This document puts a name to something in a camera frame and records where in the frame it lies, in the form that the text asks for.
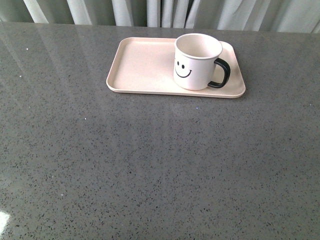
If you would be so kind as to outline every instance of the mug handle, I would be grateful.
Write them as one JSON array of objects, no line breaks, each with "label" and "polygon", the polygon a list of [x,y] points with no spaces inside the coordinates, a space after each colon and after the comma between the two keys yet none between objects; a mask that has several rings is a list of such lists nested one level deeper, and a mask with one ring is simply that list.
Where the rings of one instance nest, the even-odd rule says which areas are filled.
[{"label": "mug handle", "polygon": [[223,78],[222,83],[211,81],[211,82],[208,83],[208,86],[212,87],[212,88],[215,88],[215,89],[220,89],[224,85],[226,85],[226,83],[228,82],[231,70],[230,70],[229,64],[225,60],[222,60],[221,58],[217,58],[214,61],[214,63],[223,68],[223,70],[224,70],[224,78]]}]

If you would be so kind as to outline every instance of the gray countertop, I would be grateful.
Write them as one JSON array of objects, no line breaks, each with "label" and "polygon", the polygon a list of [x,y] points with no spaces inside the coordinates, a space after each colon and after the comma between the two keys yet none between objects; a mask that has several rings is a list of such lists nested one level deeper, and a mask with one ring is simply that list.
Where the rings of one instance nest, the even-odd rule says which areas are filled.
[{"label": "gray countertop", "polygon": [[[107,87],[122,39],[190,32],[243,96]],[[0,22],[0,118],[3,239],[320,238],[320,34]]]}]

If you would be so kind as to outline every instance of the mug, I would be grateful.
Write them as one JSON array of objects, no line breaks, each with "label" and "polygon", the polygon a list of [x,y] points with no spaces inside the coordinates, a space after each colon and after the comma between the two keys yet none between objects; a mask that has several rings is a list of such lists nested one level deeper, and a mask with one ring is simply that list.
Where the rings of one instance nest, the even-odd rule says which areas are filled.
[{"label": "mug", "polygon": [[[229,64],[218,58],[222,53],[221,43],[212,36],[190,33],[178,37],[175,42],[173,79],[187,90],[201,90],[207,86],[222,88],[229,80]],[[211,81],[216,66],[224,70],[221,83]]]}]

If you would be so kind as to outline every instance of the rectangular tray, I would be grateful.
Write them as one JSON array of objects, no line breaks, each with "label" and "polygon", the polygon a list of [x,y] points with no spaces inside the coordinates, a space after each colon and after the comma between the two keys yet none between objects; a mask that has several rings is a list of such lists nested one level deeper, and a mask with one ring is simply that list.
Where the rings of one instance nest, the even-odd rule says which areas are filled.
[{"label": "rectangular tray", "polygon": [[[123,39],[115,54],[107,86],[114,92],[131,94],[181,95],[209,98],[238,98],[246,91],[233,47],[221,41],[223,51],[219,56],[229,63],[231,74],[222,88],[206,87],[186,90],[174,81],[174,38],[129,37]],[[214,82],[223,80],[224,71],[217,66]]]}]

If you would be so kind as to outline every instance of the white curtain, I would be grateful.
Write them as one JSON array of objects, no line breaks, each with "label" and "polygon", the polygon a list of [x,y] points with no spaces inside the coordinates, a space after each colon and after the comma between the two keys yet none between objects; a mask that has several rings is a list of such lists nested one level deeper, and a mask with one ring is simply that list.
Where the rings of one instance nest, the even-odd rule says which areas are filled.
[{"label": "white curtain", "polygon": [[0,21],[320,32],[320,0],[0,0]]}]

